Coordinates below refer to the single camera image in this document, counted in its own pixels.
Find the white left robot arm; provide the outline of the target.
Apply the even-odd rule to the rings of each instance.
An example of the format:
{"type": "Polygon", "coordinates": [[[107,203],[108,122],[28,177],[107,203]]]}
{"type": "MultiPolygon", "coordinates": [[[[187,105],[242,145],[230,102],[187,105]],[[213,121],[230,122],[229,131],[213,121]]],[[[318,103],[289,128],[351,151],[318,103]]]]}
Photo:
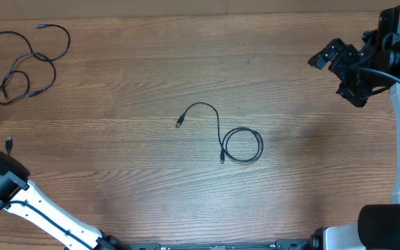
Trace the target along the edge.
{"type": "Polygon", "coordinates": [[[29,179],[30,172],[0,151],[0,211],[18,215],[63,243],[67,249],[125,249],[118,240],[104,235],[50,200],[29,179]]]}

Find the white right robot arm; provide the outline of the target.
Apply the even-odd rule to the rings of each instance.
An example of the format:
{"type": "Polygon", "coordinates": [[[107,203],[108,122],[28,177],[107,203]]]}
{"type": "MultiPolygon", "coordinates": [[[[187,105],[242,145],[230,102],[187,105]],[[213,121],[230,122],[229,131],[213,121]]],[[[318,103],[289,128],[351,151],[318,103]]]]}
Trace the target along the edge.
{"type": "Polygon", "coordinates": [[[390,93],[397,146],[391,202],[365,205],[356,222],[319,228],[296,249],[400,249],[400,6],[383,10],[378,28],[365,31],[362,38],[361,50],[335,38],[308,64],[328,67],[341,81],[337,94],[357,108],[374,95],[390,93]]]}

